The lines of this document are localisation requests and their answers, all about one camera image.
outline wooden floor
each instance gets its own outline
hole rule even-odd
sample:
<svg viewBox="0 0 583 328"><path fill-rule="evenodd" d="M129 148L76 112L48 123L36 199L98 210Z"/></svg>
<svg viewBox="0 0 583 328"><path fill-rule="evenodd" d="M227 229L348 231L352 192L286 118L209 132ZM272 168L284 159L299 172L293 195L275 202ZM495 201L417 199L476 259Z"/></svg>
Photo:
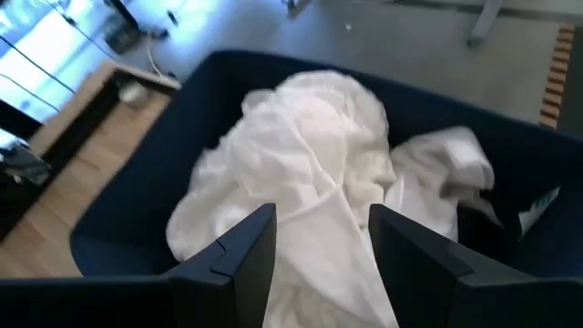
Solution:
<svg viewBox="0 0 583 328"><path fill-rule="evenodd" d="M168 102L168 96L150 91L144 108L117 105L0 245L1 277L80 275L69 249L69 233ZM49 121L44 131L37 134L38 138L31 139L32 150L42 153L47 149L46 135L54 134L55 127L63 125L58 121L63 118L52 125Z"/></svg>

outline gray floor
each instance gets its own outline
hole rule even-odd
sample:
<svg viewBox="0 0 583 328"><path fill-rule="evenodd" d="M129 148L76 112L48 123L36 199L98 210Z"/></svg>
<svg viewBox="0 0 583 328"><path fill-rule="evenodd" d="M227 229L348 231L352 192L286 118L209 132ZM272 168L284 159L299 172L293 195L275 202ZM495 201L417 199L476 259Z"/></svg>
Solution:
<svg viewBox="0 0 583 328"><path fill-rule="evenodd" d="M160 66L180 79L214 49L250 49L392 78L530 122L538 120L559 27L500 17L487 41L471 50L464 40L476 15L451 10L314 0L289 19L277 0L207 0L196 6L180 10L170 39L154 46ZM171 26L165 8L150 1L135 0L130 9L141 20ZM148 67L145 47L122 61Z"/></svg>

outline white fabric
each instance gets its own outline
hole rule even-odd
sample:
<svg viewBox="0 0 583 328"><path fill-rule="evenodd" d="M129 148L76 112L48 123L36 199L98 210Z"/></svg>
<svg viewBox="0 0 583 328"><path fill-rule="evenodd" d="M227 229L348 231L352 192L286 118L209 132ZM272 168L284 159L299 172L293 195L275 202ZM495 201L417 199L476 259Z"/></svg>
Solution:
<svg viewBox="0 0 583 328"><path fill-rule="evenodd" d="M493 181L476 139L462 128L414 139L394 150L397 177L383 105L350 77L299 74L275 91L250 93L242 108L243 118L197 163L170 218L175 257L185 261L274 202L264 327L396 327L368 235L369 206L386 196L390 207L454 238L459 198ZM442 200L444 186L452 188Z"/></svg>

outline crumpled fabric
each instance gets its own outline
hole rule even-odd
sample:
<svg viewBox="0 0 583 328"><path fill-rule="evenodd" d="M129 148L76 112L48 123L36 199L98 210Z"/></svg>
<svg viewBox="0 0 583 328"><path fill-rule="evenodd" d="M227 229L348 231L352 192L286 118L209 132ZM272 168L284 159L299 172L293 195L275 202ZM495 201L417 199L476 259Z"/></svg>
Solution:
<svg viewBox="0 0 583 328"><path fill-rule="evenodd" d="M463 154L481 154L473 160L436 166L445 157L419 158L416 145L431 148L423 140L395 149L392 160L383 105L353 78L331 71L251 92L242 111L220 144L201 156L190 191L169 220L174 256L187 260L274 202L276 259L263 326L397 327L373 256L369 207L387 203L454 239L451 209L493 183L476 139L459 141L475 151ZM459 138L473 136L459 131ZM447 153L447 145L433 148ZM441 200L444 187L451 189ZM426 211L412 210L415 204Z"/></svg>

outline floor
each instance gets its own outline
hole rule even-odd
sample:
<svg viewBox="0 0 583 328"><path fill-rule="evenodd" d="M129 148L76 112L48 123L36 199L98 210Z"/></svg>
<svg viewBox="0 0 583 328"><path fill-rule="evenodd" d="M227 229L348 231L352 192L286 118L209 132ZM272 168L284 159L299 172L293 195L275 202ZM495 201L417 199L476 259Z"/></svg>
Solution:
<svg viewBox="0 0 583 328"><path fill-rule="evenodd" d="M564 22L583 24L583 2L506 0L486 42L469 49L465 38L482 1L312 0L294 19L278 0L133 0L128 8L141 24L169 29L152 52L180 80L212 50L243 48L361 70L537 123L557 31ZM169 8L178 26L166 17ZM117 56L98 29L91 36L97 45L85 42L57 74L72 88L109 57L151 69L146 42ZM44 85L40 95L59 107L71 95L62 89Z"/></svg>

